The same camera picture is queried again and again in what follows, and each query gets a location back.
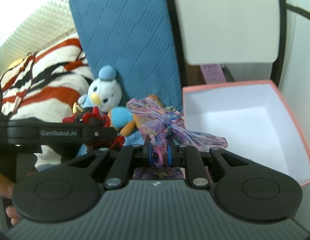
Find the purple scarf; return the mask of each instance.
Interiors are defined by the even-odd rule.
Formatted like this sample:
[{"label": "purple scarf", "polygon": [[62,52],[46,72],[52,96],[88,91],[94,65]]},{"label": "purple scarf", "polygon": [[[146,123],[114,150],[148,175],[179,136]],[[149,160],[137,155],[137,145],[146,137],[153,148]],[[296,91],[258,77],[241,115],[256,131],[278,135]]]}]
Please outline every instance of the purple scarf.
[{"label": "purple scarf", "polygon": [[186,130],[183,115],[172,107],[160,108],[152,97],[142,100],[132,99],[127,109],[136,114],[141,127],[139,129],[143,139],[147,135],[151,139],[153,167],[135,169],[133,179],[183,179],[184,175],[179,167],[168,165],[167,140],[173,135],[178,144],[195,146],[199,151],[209,151],[211,147],[222,149],[228,146],[225,138],[208,133]]}]

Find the pink paper tag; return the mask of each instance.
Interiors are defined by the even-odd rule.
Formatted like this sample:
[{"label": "pink paper tag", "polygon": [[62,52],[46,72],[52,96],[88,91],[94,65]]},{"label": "pink paper tag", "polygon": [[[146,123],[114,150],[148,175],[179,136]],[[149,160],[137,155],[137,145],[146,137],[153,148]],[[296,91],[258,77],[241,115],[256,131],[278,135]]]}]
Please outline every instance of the pink paper tag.
[{"label": "pink paper tag", "polygon": [[221,64],[201,65],[200,68],[202,70],[206,84],[227,82]]}]

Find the stuffed toy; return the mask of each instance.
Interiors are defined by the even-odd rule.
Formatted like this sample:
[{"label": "stuffed toy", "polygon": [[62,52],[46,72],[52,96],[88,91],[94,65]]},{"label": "stuffed toy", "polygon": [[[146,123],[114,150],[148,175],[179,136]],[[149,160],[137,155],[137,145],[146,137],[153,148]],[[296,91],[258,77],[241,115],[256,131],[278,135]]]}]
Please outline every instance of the stuffed toy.
[{"label": "stuffed toy", "polygon": [[[149,95],[149,98],[152,98],[158,105],[160,108],[164,108],[163,104],[159,101],[158,97],[156,95]],[[141,121],[140,119],[137,117],[136,114],[133,114],[133,121],[137,127],[137,129],[139,129],[141,127]]]},{"label": "stuffed toy", "polygon": [[[128,136],[135,128],[133,114],[125,106],[118,106],[122,99],[122,89],[116,81],[116,70],[106,65],[98,73],[98,79],[89,86],[88,93],[81,96],[78,104],[81,108],[97,106],[103,113],[108,113],[111,127],[122,136]],[[73,113],[78,112],[79,106],[74,105]]]},{"label": "stuffed toy", "polygon": [[122,88],[115,78],[116,70],[113,67],[102,67],[98,79],[91,83],[88,93],[78,99],[78,104],[82,108],[98,106],[103,113],[118,106],[122,99]]}]

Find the open box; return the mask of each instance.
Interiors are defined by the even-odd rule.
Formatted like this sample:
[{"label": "open box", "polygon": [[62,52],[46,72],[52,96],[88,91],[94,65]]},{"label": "open box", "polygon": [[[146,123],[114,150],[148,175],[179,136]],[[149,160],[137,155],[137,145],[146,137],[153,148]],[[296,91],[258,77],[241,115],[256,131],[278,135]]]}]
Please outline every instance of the open box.
[{"label": "open box", "polygon": [[310,182],[310,150],[272,81],[232,82],[183,88],[188,130],[225,137],[227,150]]}]

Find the grey ribbed surface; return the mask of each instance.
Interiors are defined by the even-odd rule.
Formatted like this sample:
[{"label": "grey ribbed surface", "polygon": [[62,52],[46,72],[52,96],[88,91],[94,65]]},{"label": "grey ribbed surface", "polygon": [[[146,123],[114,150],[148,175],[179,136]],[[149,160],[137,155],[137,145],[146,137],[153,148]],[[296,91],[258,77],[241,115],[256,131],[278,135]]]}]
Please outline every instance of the grey ribbed surface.
[{"label": "grey ribbed surface", "polygon": [[22,221],[7,236],[13,240],[304,240],[308,232],[292,220],[273,225],[249,224],[232,218],[207,191],[183,180],[132,180],[107,191],[90,212],[60,224]]}]

